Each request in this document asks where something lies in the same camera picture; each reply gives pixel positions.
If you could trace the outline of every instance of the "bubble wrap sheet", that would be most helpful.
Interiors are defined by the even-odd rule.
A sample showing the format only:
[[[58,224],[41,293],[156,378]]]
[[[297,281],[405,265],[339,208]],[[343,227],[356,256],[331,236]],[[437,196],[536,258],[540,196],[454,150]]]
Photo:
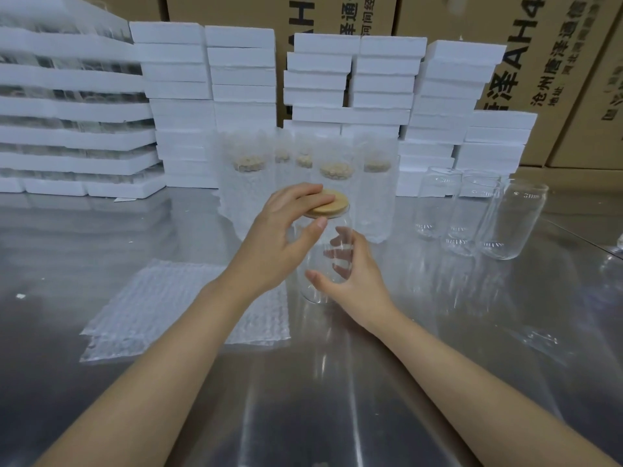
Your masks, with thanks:
[[[82,330],[91,342],[81,362],[143,353],[224,269],[152,260]],[[282,283],[249,306],[225,344],[271,345],[289,338],[287,293]]]

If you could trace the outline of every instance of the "wooden lid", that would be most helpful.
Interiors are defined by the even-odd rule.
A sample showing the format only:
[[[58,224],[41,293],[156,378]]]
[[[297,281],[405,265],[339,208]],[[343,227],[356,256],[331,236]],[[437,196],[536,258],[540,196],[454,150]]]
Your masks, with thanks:
[[[335,199],[331,203],[320,205],[313,210],[309,210],[305,214],[305,216],[307,216],[308,218],[319,218],[321,216],[333,218],[344,214],[348,210],[348,198],[343,193],[337,192],[336,190],[331,190],[329,188],[325,188],[320,194],[335,195]]]

